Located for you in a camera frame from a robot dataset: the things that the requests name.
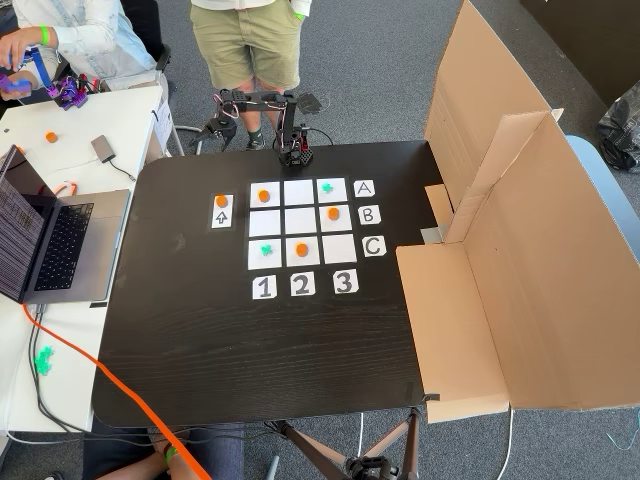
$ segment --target white table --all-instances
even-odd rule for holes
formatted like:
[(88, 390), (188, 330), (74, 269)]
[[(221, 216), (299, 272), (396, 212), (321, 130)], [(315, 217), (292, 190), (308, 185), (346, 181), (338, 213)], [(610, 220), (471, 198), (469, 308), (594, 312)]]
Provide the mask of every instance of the white table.
[[(66, 112), (53, 102), (10, 109), (0, 120), (0, 152), (12, 144), (20, 146), (52, 188), (74, 181), (77, 194), (133, 191), (135, 183), (100, 163), (90, 142), (104, 135), (116, 154), (113, 163), (137, 176), (146, 159), (160, 156), (152, 111), (158, 109), (161, 95), (161, 87), (146, 87), (93, 95), (81, 109)], [(56, 143), (45, 139), (48, 130), (58, 135)], [(43, 324), (97, 357), (106, 308), (89, 305), (49, 305)], [(30, 331), (22, 307), (0, 295), (0, 432), (60, 431), (38, 411), (27, 356)], [(54, 350), (51, 371), (40, 377), (45, 404), (62, 420), (90, 429), (95, 366), (41, 332), (37, 348), (44, 345)]]

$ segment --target green game piece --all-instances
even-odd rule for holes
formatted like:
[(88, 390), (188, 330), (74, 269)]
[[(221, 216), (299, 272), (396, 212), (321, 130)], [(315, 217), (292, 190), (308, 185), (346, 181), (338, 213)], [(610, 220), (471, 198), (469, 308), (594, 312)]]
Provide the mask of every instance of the green game piece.
[(36, 366), (36, 371), (40, 375), (46, 375), (51, 370), (51, 364), (49, 363), (49, 357), (53, 355), (53, 349), (46, 346), (38, 352), (38, 356), (33, 359)]

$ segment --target orange game piece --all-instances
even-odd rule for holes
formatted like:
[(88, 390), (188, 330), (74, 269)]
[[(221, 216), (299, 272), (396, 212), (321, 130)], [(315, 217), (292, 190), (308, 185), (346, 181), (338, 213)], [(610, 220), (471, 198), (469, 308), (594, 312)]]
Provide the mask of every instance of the orange game piece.
[(218, 205), (220, 208), (226, 207), (227, 203), (227, 197), (225, 197), (224, 195), (216, 195), (216, 205)]
[(306, 243), (296, 243), (296, 255), (299, 257), (306, 257), (307, 253), (309, 253), (309, 247), (307, 247)]
[(337, 207), (331, 207), (327, 210), (327, 216), (330, 220), (337, 220), (340, 216), (340, 210)]
[(267, 190), (260, 190), (258, 191), (258, 198), (262, 203), (267, 203), (269, 201), (269, 198), (271, 198), (271, 195), (269, 195), (269, 192)]

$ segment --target sneaker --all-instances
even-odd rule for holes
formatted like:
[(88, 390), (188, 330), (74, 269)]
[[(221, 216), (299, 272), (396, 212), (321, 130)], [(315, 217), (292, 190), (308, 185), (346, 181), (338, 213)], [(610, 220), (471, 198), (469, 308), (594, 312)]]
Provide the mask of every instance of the sneaker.
[(264, 135), (260, 135), (257, 140), (249, 139), (246, 150), (262, 150), (264, 148)]

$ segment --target white paper square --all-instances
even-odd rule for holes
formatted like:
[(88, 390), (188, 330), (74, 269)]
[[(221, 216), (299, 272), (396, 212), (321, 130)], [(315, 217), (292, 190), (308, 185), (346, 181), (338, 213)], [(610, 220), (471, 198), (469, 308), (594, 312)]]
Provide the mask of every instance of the white paper square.
[[(322, 186), (331, 185), (331, 190), (325, 192)], [(344, 178), (320, 178), (316, 180), (318, 203), (338, 203), (347, 201), (347, 185)]]
[[(309, 249), (305, 257), (296, 254), (296, 245), (300, 242), (307, 244)], [(297, 237), (285, 239), (287, 267), (302, 267), (305, 265), (320, 265), (320, 249), (318, 237)]]
[(287, 235), (316, 233), (316, 211), (313, 207), (287, 208), (284, 211), (284, 231)]
[(351, 233), (347, 235), (330, 235), (322, 237), (324, 263), (355, 263), (356, 245)]
[[(262, 246), (270, 245), (271, 253), (262, 254)], [(265, 238), (264, 240), (249, 240), (248, 268), (258, 270), (261, 268), (282, 267), (282, 242), (279, 238)]]
[(267, 300), (278, 296), (278, 286), (276, 276), (256, 277), (253, 279), (253, 299)]
[(304, 297), (316, 294), (316, 279), (313, 272), (301, 272), (291, 275), (291, 296)]
[(358, 217), (360, 218), (360, 225), (375, 225), (382, 221), (380, 208), (377, 205), (358, 208)]
[(333, 291), (342, 293), (356, 293), (360, 290), (358, 274), (353, 270), (338, 270), (333, 274)]
[[(258, 198), (258, 192), (266, 190), (269, 192), (269, 201), (262, 203)], [(280, 182), (252, 183), (249, 193), (249, 208), (269, 208), (280, 206)]]
[(227, 206), (220, 208), (213, 199), (213, 217), (211, 217), (211, 228), (228, 228), (233, 222), (233, 195), (226, 195)]
[(373, 197), (376, 194), (373, 180), (356, 180), (353, 182), (353, 193), (356, 197)]
[[(330, 208), (336, 207), (339, 212), (337, 220), (331, 220), (327, 215)], [(349, 214), (349, 205), (327, 205), (319, 207), (320, 209), (320, 230), (323, 232), (344, 232), (351, 230), (351, 215)]]
[(362, 249), (365, 257), (382, 257), (387, 253), (387, 244), (382, 235), (375, 237), (364, 237), (362, 239)]
[(249, 236), (280, 235), (280, 210), (253, 210), (249, 212)]
[(313, 203), (313, 182), (311, 180), (284, 182), (285, 205), (313, 205)]

